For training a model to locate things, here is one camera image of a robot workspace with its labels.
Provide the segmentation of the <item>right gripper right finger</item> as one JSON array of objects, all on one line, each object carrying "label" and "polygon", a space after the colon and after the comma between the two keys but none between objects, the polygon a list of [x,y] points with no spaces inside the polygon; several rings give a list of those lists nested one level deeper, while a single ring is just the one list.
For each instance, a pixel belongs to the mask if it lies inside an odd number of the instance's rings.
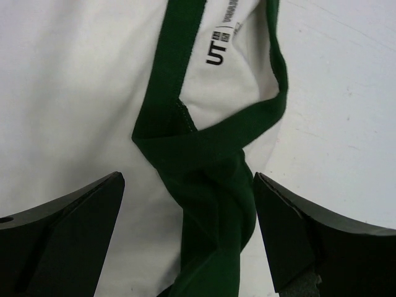
[{"label": "right gripper right finger", "polygon": [[254,198],[280,296],[395,295],[395,230],[335,213],[262,173]]}]

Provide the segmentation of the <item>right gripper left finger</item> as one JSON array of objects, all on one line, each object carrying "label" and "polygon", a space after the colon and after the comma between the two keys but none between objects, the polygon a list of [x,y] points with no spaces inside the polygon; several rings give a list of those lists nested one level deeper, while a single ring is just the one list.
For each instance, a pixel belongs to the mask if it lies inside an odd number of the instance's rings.
[{"label": "right gripper left finger", "polygon": [[1,296],[93,296],[124,187],[123,175],[114,172],[2,217]]}]

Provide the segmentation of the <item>white green-sleeved t-shirt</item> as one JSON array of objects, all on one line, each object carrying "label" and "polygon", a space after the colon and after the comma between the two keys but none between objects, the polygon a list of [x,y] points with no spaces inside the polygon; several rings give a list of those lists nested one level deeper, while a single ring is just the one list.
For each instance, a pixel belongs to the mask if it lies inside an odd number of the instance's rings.
[{"label": "white green-sleeved t-shirt", "polygon": [[[266,6],[207,1],[180,100],[199,130],[278,93]],[[182,208],[131,139],[168,1],[1,1],[1,217],[119,171],[95,296],[158,296],[180,268]],[[213,41],[226,48],[206,63]]]}]

